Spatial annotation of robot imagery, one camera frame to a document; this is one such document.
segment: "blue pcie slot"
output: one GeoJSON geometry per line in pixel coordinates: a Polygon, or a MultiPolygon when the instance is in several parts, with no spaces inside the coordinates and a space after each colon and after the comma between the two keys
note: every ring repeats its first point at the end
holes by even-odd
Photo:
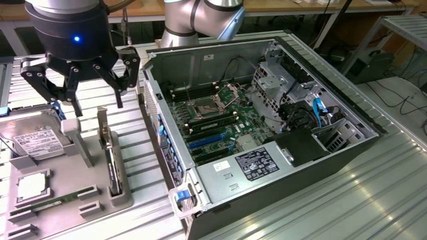
{"type": "Polygon", "coordinates": [[[218,142],[218,141],[222,141],[222,140],[225,139],[225,137],[226,137],[226,133],[222,133],[221,135],[209,137],[207,139],[203,139],[203,140],[201,140],[201,141],[197,141],[197,142],[191,143],[191,144],[189,145],[189,148],[190,148],[190,149],[195,149],[195,148],[198,148],[198,147],[202,147],[202,146],[205,146],[205,145],[209,145],[209,144],[211,144],[211,143],[215,143],[215,142],[218,142]]]}

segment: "black pcie slot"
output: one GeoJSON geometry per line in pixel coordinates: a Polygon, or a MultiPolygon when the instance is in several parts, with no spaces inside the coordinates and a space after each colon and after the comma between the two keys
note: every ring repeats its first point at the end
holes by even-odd
{"type": "Polygon", "coordinates": [[[210,87],[205,87],[205,88],[199,88],[199,89],[190,89],[187,90],[181,90],[174,92],[173,94],[175,95],[174,97],[174,102],[183,102],[190,99],[198,99],[198,98],[203,98],[207,96],[211,96],[217,93],[217,90],[213,86],[210,87]]]}
{"type": "Polygon", "coordinates": [[[203,132],[203,133],[201,133],[201,134],[189,136],[189,137],[186,138],[186,141],[187,141],[187,142],[193,142],[193,141],[201,140],[201,139],[203,139],[203,138],[207,138],[207,137],[210,137],[210,136],[213,136],[213,135],[218,135],[218,134],[222,134],[222,133],[223,133],[223,131],[221,131],[221,130],[218,130],[218,129],[214,129],[214,130],[206,131],[206,132],[203,132]]]}
{"type": "Polygon", "coordinates": [[[235,118],[233,118],[233,119],[227,120],[226,122],[219,123],[218,125],[213,125],[211,127],[207,127],[205,129],[194,129],[193,128],[191,134],[205,133],[206,131],[226,127],[226,126],[229,126],[231,124],[235,124],[237,122],[238,122],[238,120],[235,118]]]}
{"type": "Polygon", "coordinates": [[[231,111],[231,112],[227,112],[227,113],[225,113],[222,115],[217,115],[217,116],[213,116],[213,117],[209,117],[209,118],[203,118],[199,121],[189,122],[189,127],[193,128],[193,127],[195,127],[195,126],[198,126],[201,124],[206,124],[206,123],[209,123],[209,122],[211,122],[214,120],[226,119],[226,118],[231,117],[233,115],[234,115],[234,112],[231,111]]]}
{"type": "Polygon", "coordinates": [[[226,147],[226,148],[223,148],[223,149],[221,149],[221,150],[218,150],[218,151],[214,151],[214,152],[211,152],[211,153],[209,153],[209,154],[205,154],[205,155],[202,155],[202,156],[197,156],[195,158],[194,158],[194,161],[197,161],[198,163],[199,162],[205,162],[205,163],[207,163],[206,161],[207,160],[213,160],[213,158],[215,158],[213,161],[215,161],[217,159],[219,159],[219,158],[222,158],[223,156],[226,156],[226,155],[230,155],[233,152],[230,152],[230,149],[229,149],[229,147],[226,147]]]}

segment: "gray parts tray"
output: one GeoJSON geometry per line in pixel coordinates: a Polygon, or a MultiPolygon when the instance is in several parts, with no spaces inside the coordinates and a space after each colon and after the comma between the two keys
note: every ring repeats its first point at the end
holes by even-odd
{"type": "Polygon", "coordinates": [[[6,237],[7,240],[39,240],[54,234],[84,224],[111,213],[129,208],[134,204],[129,178],[122,158],[118,134],[112,132],[112,140],[118,143],[115,146],[116,165],[122,180],[122,194],[110,196],[110,175],[106,160],[106,153],[102,149],[99,136],[91,136],[84,139],[88,151],[92,155],[94,166],[87,167],[80,154],[74,156],[52,157],[38,162],[36,166],[22,169],[12,167],[10,177],[10,195],[7,205],[6,237]],[[50,201],[62,196],[67,196],[64,203],[52,204],[55,206],[35,212],[27,211],[11,216],[11,212],[27,208],[30,205],[16,208],[19,194],[19,178],[31,173],[51,171],[47,179],[47,188],[51,188],[54,196],[38,201],[38,203],[50,201]],[[76,195],[76,199],[70,197],[71,193],[82,189],[91,188],[76,195]]]}

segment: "robotic arm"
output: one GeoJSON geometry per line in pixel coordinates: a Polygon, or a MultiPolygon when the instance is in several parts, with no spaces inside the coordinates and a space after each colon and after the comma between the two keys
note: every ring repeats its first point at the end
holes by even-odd
{"type": "MultiPolygon", "coordinates": [[[[139,79],[141,57],[129,46],[112,44],[108,14],[133,3],[123,0],[107,6],[103,0],[26,0],[26,10],[46,49],[44,58],[22,60],[20,75],[48,102],[60,100],[83,115],[76,99],[79,82],[102,78],[114,88],[118,107],[122,95],[139,79]],[[112,71],[118,60],[126,66],[123,76],[112,71]],[[51,68],[64,76],[63,86],[47,78],[51,68]]],[[[166,31],[162,47],[199,43],[198,32],[231,40],[243,22],[243,0],[165,0],[166,31]]]]}

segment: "wooden table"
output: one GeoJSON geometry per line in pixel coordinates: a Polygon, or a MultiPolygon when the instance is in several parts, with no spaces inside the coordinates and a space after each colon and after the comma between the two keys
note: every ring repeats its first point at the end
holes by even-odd
{"type": "MultiPolygon", "coordinates": [[[[120,0],[106,0],[108,5],[115,4],[120,0]]],[[[318,47],[331,29],[331,26],[337,20],[338,13],[343,8],[346,0],[341,0],[341,3],[330,4],[326,13],[331,14],[331,17],[326,23],[325,29],[321,33],[315,47],[318,47]]],[[[406,4],[406,11],[402,7],[401,11],[409,15],[414,8],[419,5],[415,0],[403,0],[406,4]]],[[[245,0],[246,17],[261,16],[286,16],[286,15],[313,15],[323,14],[326,5],[319,3],[302,2],[295,3],[293,0],[245,0]]],[[[347,9],[347,13],[365,13],[365,12],[387,12],[397,10],[397,6],[393,5],[371,5],[365,0],[353,0],[347,9]]],[[[163,21],[166,19],[166,4],[163,0],[137,0],[135,3],[127,8],[129,21],[130,22],[151,22],[163,21]]],[[[14,48],[18,56],[28,55],[26,46],[16,34],[15,29],[22,27],[31,27],[30,17],[24,8],[24,4],[4,5],[0,4],[0,29],[3,34],[14,48]]],[[[111,23],[119,23],[122,20],[122,11],[110,14],[108,21],[111,23]]]]}

